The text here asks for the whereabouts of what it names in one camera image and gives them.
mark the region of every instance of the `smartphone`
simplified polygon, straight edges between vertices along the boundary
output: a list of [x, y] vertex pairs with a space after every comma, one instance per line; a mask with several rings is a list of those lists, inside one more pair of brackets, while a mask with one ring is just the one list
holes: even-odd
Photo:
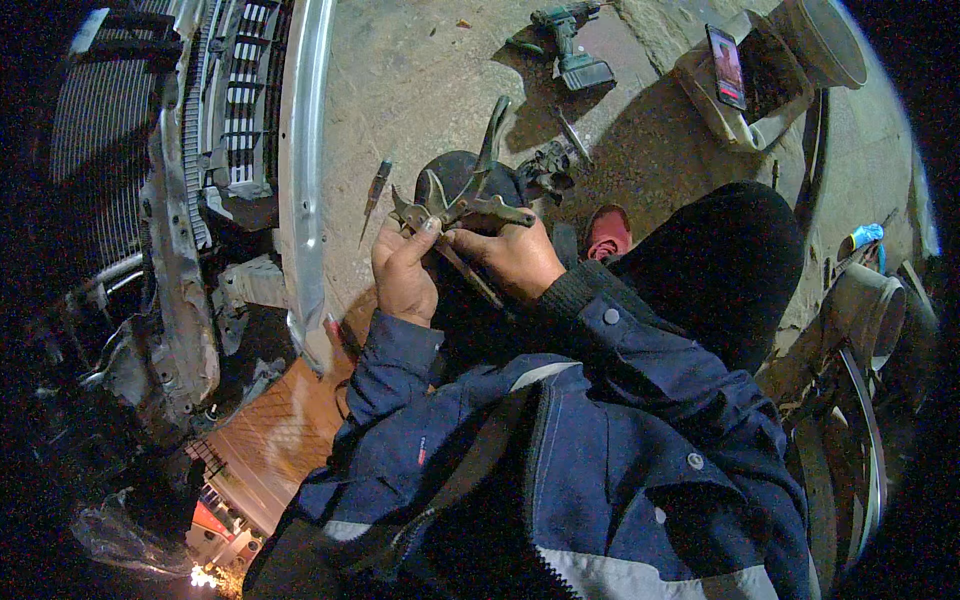
[[736, 42], [730, 34], [707, 25], [707, 40], [713, 52], [713, 67], [717, 76], [717, 100], [740, 110], [747, 109], [743, 88], [743, 71], [736, 54]]

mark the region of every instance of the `concrete ground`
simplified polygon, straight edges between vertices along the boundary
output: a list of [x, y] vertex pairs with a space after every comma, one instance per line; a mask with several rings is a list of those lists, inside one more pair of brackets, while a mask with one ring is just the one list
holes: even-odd
[[[778, 190], [795, 205], [805, 171], [804, 119], [763, 153], [732, 153], [718, 143], [671, 73], [674, 61], [703, 38], [705, 22], [722, 26], [743, 8], [766, 14], [777, 4], [614, 2], [575, 43], [607, 60], [618, 85], [602, 98], [569, 101], [556, 91], [547, 67], [504, 47], [508, 36], [529, 35], [530, 12], [546, 6], [541, 1], [339, 2], [324, 130], [326, 310], [363, 340], [375, 307], [370, 248], [392, 209], [385, 193], [359, 239], [367, 190], [380, 161], [393, 160], [390, 183], [412, 196], [417, 173], [431, 158], [479, 150], [501, 94], [510, 95], [515, 108], [502, 162], [516, 167], [551, 139], [566, 142], [551, 112], [559, 105], [597, 163], [590, 173], [574, 168], [577, 185], [560, 207], [546, 208], [548, 226], [562, 219], [583, 229], [595, 207], [615, 202], [627, 208], [639, 241], [675, 210], [724, 183], [769, 184], [774, 160], [780, 165]], [[458, 26], [461, 20], [469, 27]], [[809, 359], [801, 352], [791, 355], [791, 347], [823, 303], [823, 261], [836, 256], [844, 236], [900, 206], [888, 230], [888, 269], [896, 269], [915, 246], [907, 209], [909, 128], [882, 68], [865, 42], [861, 45], [870, 79], [856, 91], [830, 92], [828, 168], [823, 199], [811, 219], [804, 277], [760, 378], [777, 398], [787, 399], [790, 388], [783, 382]], [[243, 493], [273, 523], [303, 475], [324, 463], [341, 421], [337, 386], [349, 377], [350, 364], [339, 353], [328, 362], [332, 368], [320, 381], [294, 368], [215, 441], [256, 475], [259, 483]], [[259, 498], [264, 494], [270, 497]]]

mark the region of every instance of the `red shoe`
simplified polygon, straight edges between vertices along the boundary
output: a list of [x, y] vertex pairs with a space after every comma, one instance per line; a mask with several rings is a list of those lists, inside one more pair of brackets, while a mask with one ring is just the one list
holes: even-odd
[[597, 208], [590, 219], [587, 243], [589, 260], [600, 260], [611, 255], [622, 256], [629, 252], [634, 237], [630, 234], [627, 211], [616, 204]]

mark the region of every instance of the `plastic container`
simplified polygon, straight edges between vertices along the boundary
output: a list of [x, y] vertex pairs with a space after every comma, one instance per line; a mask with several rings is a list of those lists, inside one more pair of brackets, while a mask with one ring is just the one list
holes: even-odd
[[700, 111], [710, 130], [722, 143], [735, 152], [760, 152], [806, 112], [813, 100], [813, 86], [786, 42], [770, 21], [759, 13], [751, 10], [740, 12], [724, 23], [721, 29], [730, 34], [738, 45], [753, 30], [763, 34], [763, 39], [768, 41], [767, 54], [784, 65], [786, 77], [791, 80], [784, 82], [785, 87], [798, 89], [799, 92], [766, 116], [754, 123], [747, 123], [743, 112], [717, 100], [716, 71], [706, 37], [677, 59], [676, 77], [693, 106]]
[[867, 82], [860, 44], [829, 0], [784, 0], [768, 18], [814, 86], [859, 89]]
[[833, 288], [830, 322], [850, 338], [858, 360], [879, 371], [900, 338], [905, 307], [906, 294], [896, 277], [854, 263]]

